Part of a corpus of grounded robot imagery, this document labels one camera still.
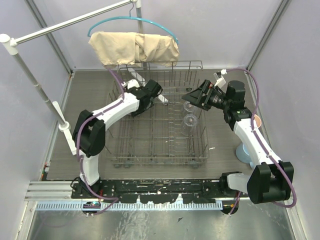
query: white wall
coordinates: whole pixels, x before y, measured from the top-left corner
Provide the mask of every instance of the white wall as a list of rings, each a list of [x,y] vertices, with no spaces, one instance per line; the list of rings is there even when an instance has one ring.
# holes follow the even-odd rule
[[[49,25],[120,0],[35,0]],[[142,0],[142,16],[170,29],[179,39],[180,60],[202,60],[206,68],[247,66],[280,0]],[[100,69],[89,28],[100,20],[128,16],[131,5],[104,13],[55,33],[66,58],[78,69]],[[116,20],[95,31],[137,32],[137,22]],[[145,33],[167,33],[143,23]]]
[[[21,37],[39,27],[24,1],[0,0],[0,34]],[[50,98],[60,101],[68,74],[43,36],[18,47]],[[38,180],[54,116],[0,45],[0,239],[17,233],[31,180]]]
[[[320,2],[294,0],[253,67],[270,142],[294,166],[299,215],[319,239]]]

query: beige cloth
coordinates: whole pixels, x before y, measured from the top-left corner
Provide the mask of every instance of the beige cloth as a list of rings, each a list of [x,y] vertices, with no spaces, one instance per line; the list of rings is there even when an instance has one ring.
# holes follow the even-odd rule
[[[92,34],[89,44],[105,66],[141,62],[171,66],[179,58],[178,45],[172,36],[97,31]]]

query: metal wire basket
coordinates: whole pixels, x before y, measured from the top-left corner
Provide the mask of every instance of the metal wire basket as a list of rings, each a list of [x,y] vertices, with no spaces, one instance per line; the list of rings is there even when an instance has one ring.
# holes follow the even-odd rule
[[[209,157],[205,111],[200,111],[198,124],[192,135],[181,133],[184,100],[182,95],[199,85],[202,62],[178,62],[178,66],[153,68],[150,63],[143,68],[120,68],[124,81],[141,77],[153,79],[163,88],[164,104],[154,100],[154,106],[139,116],[127,115],[113,124],[106,133],[105,157],[113,165],[129,168],[132,165],[190,165],[197,168]],[[120,95],[117,84],[108,96],[108,102]]]

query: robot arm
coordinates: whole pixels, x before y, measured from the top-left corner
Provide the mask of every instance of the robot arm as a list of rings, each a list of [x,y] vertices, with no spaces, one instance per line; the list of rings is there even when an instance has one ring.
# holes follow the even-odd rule
[[[223,77],[219,76],[217,83],[225,83],[224,79],[223,81],[221,79]],[[291,189],[283,175],[270,160],[269,155],[272,155],[279,163],[291,182],[294,168],[290,162],[281,161],[255,125],[257,130],[255,132],[269,155],[266,155],[265,150],[258,142],[251,126],[252,113],[245,107],[245,85],[240,81],[230,81],[227,91],[224,93],[217,83],[214,85],[209,80],[205,80],[199,88],[184,95],[182,99],[206,111],[211,107],[223,110],[225,122],[229,124],[231,130],[248,149],[255,166],[253,173],[251,175],[245,175],[241,172],[223,173],[220,178],[221,190],[224,192],[228,190],[244,192],[255,204],[288,200]]]
[[[154,105],[154,98],[156,98],[161,91],[162,87],[156,81],[149,80],[145,86],[139,86],[138,82],[133,79],[127,83],[124,99],[118,98],[109,105],[93,112],[84,110],[80,113],[72,134],[75,142],[79,129],[85,120],[98,113],[104,112],[106,109],[110,109],[110,107],[117,105],[123,100],[121,104],[89,121],[81,133],[80,154],[84,156],[83,172],[89,186],[93,186],[100,179],[98,172],[99,153],[105,147],[105,135],[109,127],[128,114],[135,117],[151,108]]]

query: wire rack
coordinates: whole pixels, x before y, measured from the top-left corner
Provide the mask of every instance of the wire rack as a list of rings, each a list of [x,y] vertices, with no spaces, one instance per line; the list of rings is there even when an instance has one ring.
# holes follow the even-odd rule
[[[148,63],[143,68],[127,66],[118,70],[124,81],[138,79],[139,76],[146,81],[157,81],[168,103],[155,99],[152,108],[134,118],[127,115],[108,129],[105,157],[116,168],[129,168],[136,164],[190,165],[197,168],[205,163],[209,157],[205,111],[198,114],[198,124],[192,135],[181,133],[181,112],[185,102],[181,97],[199,85],[202,69],[201,61],[179,61],[177,66],[172,64],[161,69]],[[107,104],[119,95],[114,82]]]

